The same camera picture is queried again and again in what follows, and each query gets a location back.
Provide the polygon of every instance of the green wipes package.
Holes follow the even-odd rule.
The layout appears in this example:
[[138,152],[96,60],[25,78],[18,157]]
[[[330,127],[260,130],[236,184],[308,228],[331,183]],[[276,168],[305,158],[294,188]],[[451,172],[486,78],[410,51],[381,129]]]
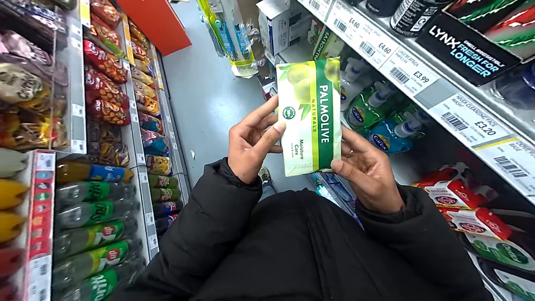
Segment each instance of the green wipes package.
[[332,171],[341,158],[340,58],[279,64],[277,79],[286,176]]

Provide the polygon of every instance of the fingernail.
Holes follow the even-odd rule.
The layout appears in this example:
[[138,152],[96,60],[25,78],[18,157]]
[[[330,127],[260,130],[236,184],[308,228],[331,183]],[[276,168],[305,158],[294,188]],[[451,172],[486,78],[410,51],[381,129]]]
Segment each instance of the fingernail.
[[277,132],[282,133],[286,129],[286,122],[284,120],[279,120],[273,124],[273,127],[277,130]]
[[331,168],[333,170],[340,170],[342,169],[342,160],[333,160],[331,161]]

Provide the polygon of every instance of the shoe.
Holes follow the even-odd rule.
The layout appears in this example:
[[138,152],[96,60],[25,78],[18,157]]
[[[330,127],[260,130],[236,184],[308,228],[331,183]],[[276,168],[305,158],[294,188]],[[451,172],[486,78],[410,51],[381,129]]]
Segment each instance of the shoe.
[[271,179],[271,175],[269,174],[269,170],[265,166],[262,166],[262,168],[260,168],[258,176],[260,176],[260,180],[262,180],[262,185],[273,182],[273,180]]

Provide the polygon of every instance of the store aisle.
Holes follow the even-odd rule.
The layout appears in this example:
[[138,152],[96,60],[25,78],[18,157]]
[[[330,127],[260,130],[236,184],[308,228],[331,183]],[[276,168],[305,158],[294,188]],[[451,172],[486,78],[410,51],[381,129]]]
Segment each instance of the store aisle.
[[[264,98],[255,78],[235,77],[228,60],[217,57],[210,35],[199,20],[195,0],[172,7],[193,45],[165,56],[163,64],[187,173],[195,185],[205,164],[228,154],[228,130],[260,106]],[[264,165],[277,191],[315,190],[309,176],[284,176],[282,155],[268,154]]]

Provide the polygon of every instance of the hand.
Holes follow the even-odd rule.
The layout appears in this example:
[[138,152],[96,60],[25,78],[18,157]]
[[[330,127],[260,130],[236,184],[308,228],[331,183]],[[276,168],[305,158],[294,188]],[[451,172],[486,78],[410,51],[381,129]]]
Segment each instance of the hand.
[[403,208],[388,156],[345,126],[342,137],[342,160],[333,160],[331,168],[349,180],[362,205],[381,213]]
[[277,114],[271,114],[279,104],[275,95],[249,113],[228,132],[228,166],[242,182],[250,184],[256,177],[268,153],[282,153],[275,145],[286,129]]

